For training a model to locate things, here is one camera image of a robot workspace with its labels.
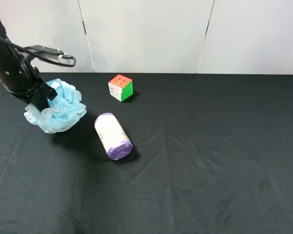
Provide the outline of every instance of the purple lid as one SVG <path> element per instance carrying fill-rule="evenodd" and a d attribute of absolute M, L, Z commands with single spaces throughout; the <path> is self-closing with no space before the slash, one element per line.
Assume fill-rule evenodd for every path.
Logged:
<path fill-rule="evenodd" d="M 102 115 L 99 115 L 99 116 L 96 118 L 96 120 L 94 121 L 94 124 L 96 124 L 97 120 L 98 120 L 101 116 L 113 116 L 113 114 L 112 114 L 112 113 L 104 113 L 104 114 L 102 114 Z"/>
<path fill-rule="evenodd" d="M 132 150 L 132 144 L 129 140 L 123 140 L 121 144 L 115 148 L 110 148 L 107 155 L 110 159 L 116 161 L 123 157 L 126 157 Z"/>

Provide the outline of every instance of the blue fabric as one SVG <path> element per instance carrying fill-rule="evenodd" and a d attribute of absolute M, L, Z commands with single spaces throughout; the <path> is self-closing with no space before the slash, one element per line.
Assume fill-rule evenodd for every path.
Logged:
<path fill-rule="evenodd" d="M 86 106 L 80 103 L 82 94 L 75 86 L 54 79 L 47 84 L 54 88 L 58 95 L 48 100 L 49 108 L 37 110 L 29 104 L 24 116 L 31 124 L 38 125 L 46 133 L 64 132 L 74 126 L 86 114 Z"/>

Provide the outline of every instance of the purple cap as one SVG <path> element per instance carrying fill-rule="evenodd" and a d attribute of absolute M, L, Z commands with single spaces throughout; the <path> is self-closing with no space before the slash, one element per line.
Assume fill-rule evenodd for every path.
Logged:
<path fill-rule="evenodd" d="M 123 140 L 119 146 L 110 148 L 107 152 L 107 155 L 110 157 L 110 159 L 116 161 L 126 157 L 131 152 L 131 150 L 131 142 L 129 140 Z"/>

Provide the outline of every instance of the rubik's cube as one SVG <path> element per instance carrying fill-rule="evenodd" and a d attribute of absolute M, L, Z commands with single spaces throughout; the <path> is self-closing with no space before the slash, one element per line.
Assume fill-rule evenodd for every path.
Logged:
<path fill-rule="evenodd" d="M 108 83 L 109 93 L 118 101 L 124 101 L 133 94 L 132 80 L 118 75 Z"/>

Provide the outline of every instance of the white label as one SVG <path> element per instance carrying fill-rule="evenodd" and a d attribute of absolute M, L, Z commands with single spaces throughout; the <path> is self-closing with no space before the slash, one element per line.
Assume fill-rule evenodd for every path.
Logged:
<path fill-rule="evenodd" d="M 100 116 L 94 127 L 106 153 L 110 148 L 119 146 L 123 140 L 129 140 L 114 115 Z"/>

